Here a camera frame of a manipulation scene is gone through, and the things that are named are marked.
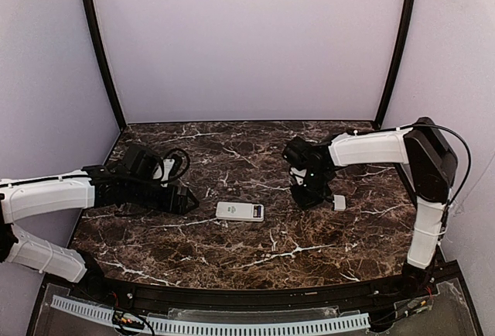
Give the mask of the white battery cover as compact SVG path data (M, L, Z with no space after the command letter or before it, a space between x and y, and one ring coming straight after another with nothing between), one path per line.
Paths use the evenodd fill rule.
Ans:
M343 195L334 194L333 195L333 210L334 211L345 211L347 208L346 198Z

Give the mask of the white remote control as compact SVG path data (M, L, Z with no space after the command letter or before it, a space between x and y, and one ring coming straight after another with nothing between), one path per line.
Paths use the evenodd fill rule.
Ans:
M218 202L216 218L225 221L262 222L253 219L253 205L238 202Z

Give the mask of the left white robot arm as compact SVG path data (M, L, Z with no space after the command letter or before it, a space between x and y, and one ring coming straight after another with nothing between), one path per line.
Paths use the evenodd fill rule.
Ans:
M193 192L178 184L190 166L179 148L161 156L132 144L123 158L106 166L71 173L1 182L1 261L49 273L71 283L103 277L89 253L66 249L29 234L17 221L55 211L138 205L184 215L199 206Z

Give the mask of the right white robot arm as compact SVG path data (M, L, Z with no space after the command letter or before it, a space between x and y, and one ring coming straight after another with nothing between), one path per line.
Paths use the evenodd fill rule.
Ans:
M294 137L282 152L289 164L293 200L303 210L332 198L337 171L360 164L390 163L408 169L416 205L415 226L406 264L427 269L445 224L458 158L444 129L429 117L394 129L329 135L311 143Z

